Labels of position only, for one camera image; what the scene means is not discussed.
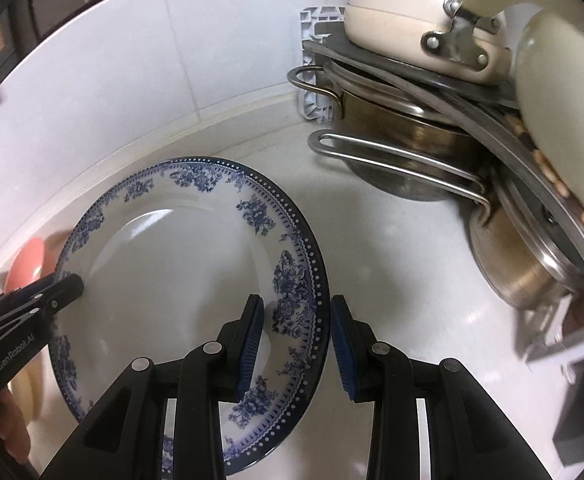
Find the person's left hand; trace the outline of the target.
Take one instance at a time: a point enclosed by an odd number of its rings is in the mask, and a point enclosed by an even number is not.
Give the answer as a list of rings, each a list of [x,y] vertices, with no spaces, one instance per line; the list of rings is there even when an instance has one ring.
[[[7,388],[0,392],[0,438],[7,453],[18,464],[23,465],[28,461],[30,435],[22,411]]]

